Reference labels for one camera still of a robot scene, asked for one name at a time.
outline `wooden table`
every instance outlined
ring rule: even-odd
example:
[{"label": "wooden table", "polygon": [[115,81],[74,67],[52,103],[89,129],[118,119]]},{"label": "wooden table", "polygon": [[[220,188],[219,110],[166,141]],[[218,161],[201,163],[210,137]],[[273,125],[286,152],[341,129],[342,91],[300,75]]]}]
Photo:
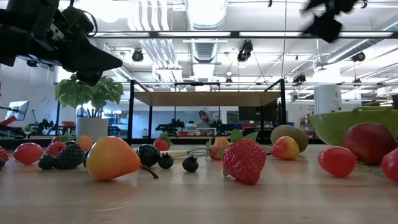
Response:
[{"label": "wooden table", "polygon": [[330,177],[317,163],[325,147],[309,146],[298,161],[269,156],[254,186],[223,178],[221,162],[204,158],[196,173],[179,159],[170,170],[155,166],[157,180],[139,171],[112,182],[92,180],[83,166],[40,171],[9,161],[0,223],[397,223],[398,185],[360,166]]}]

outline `black frame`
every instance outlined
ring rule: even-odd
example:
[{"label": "black frame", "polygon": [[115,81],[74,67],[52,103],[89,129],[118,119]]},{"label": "black frame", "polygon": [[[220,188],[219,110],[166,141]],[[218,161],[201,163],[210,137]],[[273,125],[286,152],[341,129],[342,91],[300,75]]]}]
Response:
[{"label": "black frame", "polygon": [[[152,139],[152,114],[153,114],[153,106],[149,106],[149,123],[148,123],[148,138],[144,139],[133,139],[132,138],[132,125],[133,125],[133,114],[134,114],[134,85],[139,85],[144,91],[149,91],[144,85],[140,84],[137,80],[130,81],[130,100],[129,100],[129,119],[127,124],[127,143],[129,144],[152,144],[155,139]],[[219,82],[177,82],[174,83],[174,90],[177,91],[177,86],[179,85],[190,85],[190,86],[203,86],[203,85],[216,85],[218,86],[218,91],[221,89],[221,84]],[[271,90],[276,85],[280,85],[280,121],[279,124],[286,124],[286,100],[285,100],[285,80],[283,78],[279,79],[272,85],[270,85],[264,92]],[[257,142],[260,144],[270,144],[271,140],[269,138],[265,138],[264,134],[264,112],[263,106],[260,109],[260,125],[261,125],[261,133],[260,138],[257,139]],[[174,119],[176,118],[177,110],[176,106],[174,106]],[[179,138],[178,136],[175,139],[172,139],[174,144],[205,144],[208,139],[192,139],[192,138]]]}]

